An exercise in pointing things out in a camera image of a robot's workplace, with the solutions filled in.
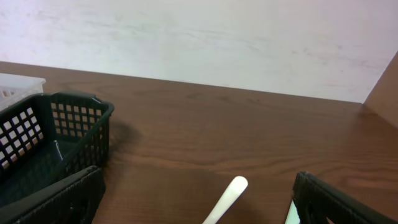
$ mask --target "brown wooden panel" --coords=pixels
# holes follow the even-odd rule
[[[364,104],[398,128],[398,53]]]
[[[94,223],[201,223],[236,175],[249,187],[220,223],[283,223],[300,170],[398,219],[398,130],[361,104],[12,63],[0,72],[114,103]]]

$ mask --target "white stick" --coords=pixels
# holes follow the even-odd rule
[[[228,185],[216,206],[212,209],[203,224],[216,224],[230,206],[238,199],[248,186],[246,178],[237,176]]]

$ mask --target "dark green basket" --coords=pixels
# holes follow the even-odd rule
[[[74,91],[36,94],[0,112],[0,207],[108,155],[111,103]]]

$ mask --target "white container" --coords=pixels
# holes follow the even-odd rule
[[[0,73],[0,111],[34,93],[43,92],[44,78]]]

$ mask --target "wall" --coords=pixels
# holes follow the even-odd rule
[[[363,102],[396,0],[0,0],[0,60]]]
[[[398,128],[398,53],[366,99],[365,105]]]

